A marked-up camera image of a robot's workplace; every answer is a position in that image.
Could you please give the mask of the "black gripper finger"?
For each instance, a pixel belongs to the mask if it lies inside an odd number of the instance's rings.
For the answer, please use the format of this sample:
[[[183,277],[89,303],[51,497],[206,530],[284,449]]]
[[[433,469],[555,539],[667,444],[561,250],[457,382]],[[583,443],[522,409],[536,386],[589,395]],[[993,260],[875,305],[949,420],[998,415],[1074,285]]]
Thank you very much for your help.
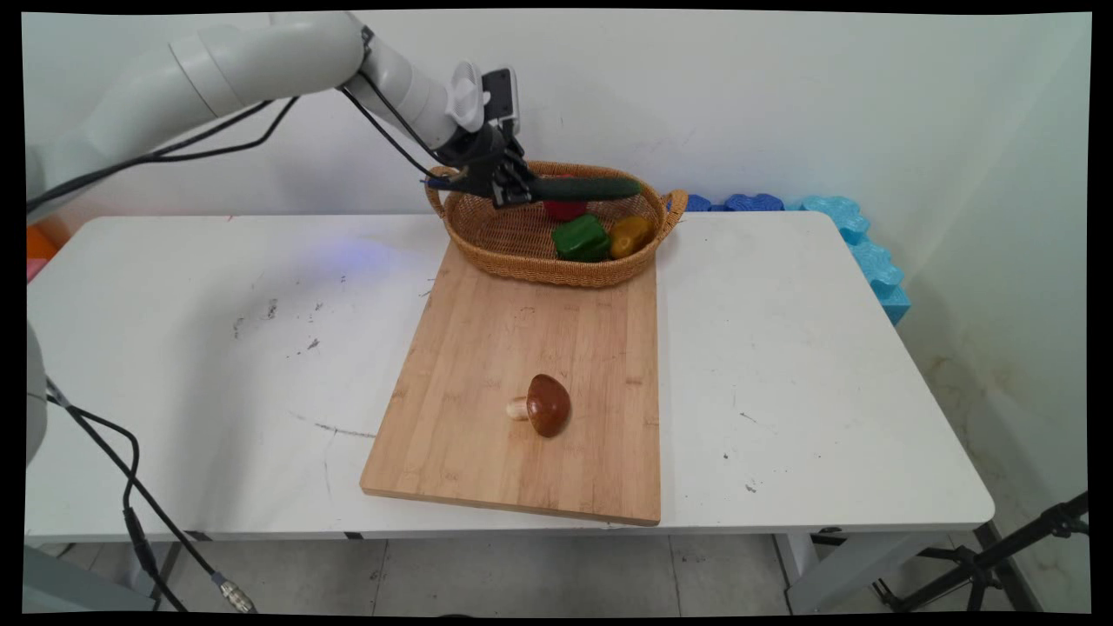
[[[487,177],[470,174],[467,170],[454,170],[454,168],[437,168],[435,172],[430,172],[429,189],[492,198]]]
[[[498,211],[534,203],[536,174],[525,160],[498,160],[490,170],[490,200]]]

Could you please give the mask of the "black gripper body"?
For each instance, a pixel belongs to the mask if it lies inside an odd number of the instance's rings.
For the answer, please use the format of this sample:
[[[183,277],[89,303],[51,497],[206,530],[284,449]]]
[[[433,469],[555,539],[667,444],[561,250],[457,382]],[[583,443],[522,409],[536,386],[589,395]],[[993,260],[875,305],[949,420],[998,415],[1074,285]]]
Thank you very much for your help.
[[[449,143],[449,166],[484,176],[498,160],[524,160],[516,123],[486,123],[477,133],[465,133]]]

